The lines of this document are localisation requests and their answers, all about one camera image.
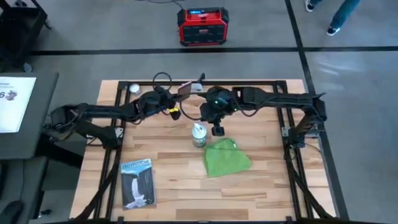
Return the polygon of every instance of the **sneaker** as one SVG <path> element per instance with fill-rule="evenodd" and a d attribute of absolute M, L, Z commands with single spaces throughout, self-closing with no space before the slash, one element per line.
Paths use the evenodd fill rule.
<path fill-rule="evenodd" d="M 333 37 L 339 31 L 340 31 L 340 28 L 333 29 L 333 28 L 329 27 L 328 31 L 326 31 L 326 35 Z"/>
<path fill-rule="evenodd" d="M 310 0 L 305 0 L 305 10 L 312 12 L 315 6 L 311 5 Z"/>

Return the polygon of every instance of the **white sign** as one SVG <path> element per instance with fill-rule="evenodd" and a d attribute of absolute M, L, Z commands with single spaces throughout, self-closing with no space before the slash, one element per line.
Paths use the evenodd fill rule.
<path fill-rule="evenodd" d="M 0 77 L 0 133 L 19 131 L 36 78 Z"/>

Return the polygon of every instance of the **red case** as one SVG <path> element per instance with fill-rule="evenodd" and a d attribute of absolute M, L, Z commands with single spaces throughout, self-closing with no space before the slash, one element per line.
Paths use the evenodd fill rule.
<path fill-rule="evenodd" d="M 229 17 L 223 7 L 182 9 L 177 18 L 180 42 L 184 46 L 219 45 L 226 42 Z"/>

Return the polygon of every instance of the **book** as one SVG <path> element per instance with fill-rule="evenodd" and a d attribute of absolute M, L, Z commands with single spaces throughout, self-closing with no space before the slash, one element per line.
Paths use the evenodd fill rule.
<path fill-rule="evenodd" d="M 19 131 L 35 77 L 0 77 L 0 133 Z"/>
<path fill-rule="evenodd" d="M 121 164 L 121 180 L 124 210 L 156 203 L 150 159 Z"/>

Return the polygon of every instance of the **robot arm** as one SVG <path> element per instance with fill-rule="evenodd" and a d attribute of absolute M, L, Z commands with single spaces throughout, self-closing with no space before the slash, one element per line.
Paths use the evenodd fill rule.
<path fill-rule="evenodd" d="M 132 123 L 160 113 L 163 110 L 175 108 L 180 100 L 178 95 L 170 94 L 168 90 L 156 86 L 154 91 L 144 93 L 140 98 L 119 107 L 97 106 L 85 103 L 71 106 L 62 106 L 51 113 L 52 124 L 44 129 L 53 141 L 61 141 L 71 133 L 78 133 L 83 137 L 87 135 L 98 138 L 105 149 L 116 149 L 120 146 L 119 138 L 114 128 L 110 126 L 99 127 L 91 124 L 93 118 L 114 118 Z M 179 119 L 179 110 L 170 113 L 174 120 Z"/>
<path fill-rule="evenodd" d="M 297 127 L 289 129 L 289 143 L 304 147 L 305 135 L 327 119 L 325 103 L 320 100 L 322 95 L 268 93 L 256 87 L 234 87 L 230 91 L 214 86 L 201 96 L 206 98 L 206 103 L 200 106 L 201 120 L 214 124 L 211 129 L 214 136 L 224 135 L 221 119 L 236 111 L 254 116 L 263 107 L 296 108 L 303 110 L 305 116 Z"/>
<path fill-rule="evenodd" d="M 224 136 L 221 119 L 234 112 L 241 111 L 246 116 L 254 116 L 263 107 L 297 108 L 304 111 L 305 116 L 295 128 L 289 129 L 289 144 L 304 147 L 304 136 L 319 122 L 326 120 L 325 103 L 321 95 L 268 93 L 256 87 L 234 87 L 232 90 L 214 86 L 206 93 L 199 93 L 206 98 L 200 106 L 201 121 L 214 124 L 211 132 L 214 136 Z M 180 111 L 176 103 L 187 98 L 187 94 L 171 94 L 168 90 L 156 86 L 154 91 L 144 93 L 140 98 L 119 106 L 96 106 L 80 104 L 63 106 L 52 113 L 52 125 L 46 134 L 56 140 L 60 136 L 72 132 L 98 138 L 105 149 L 116 149 L 120 146 L 118 137 L 112 127 L 99 127 L 90 123 L 92 118 L 114 118 L 132 123 L 142 120 L 163 110 L 171 110 L 171 117 L 179 119 Z"/>

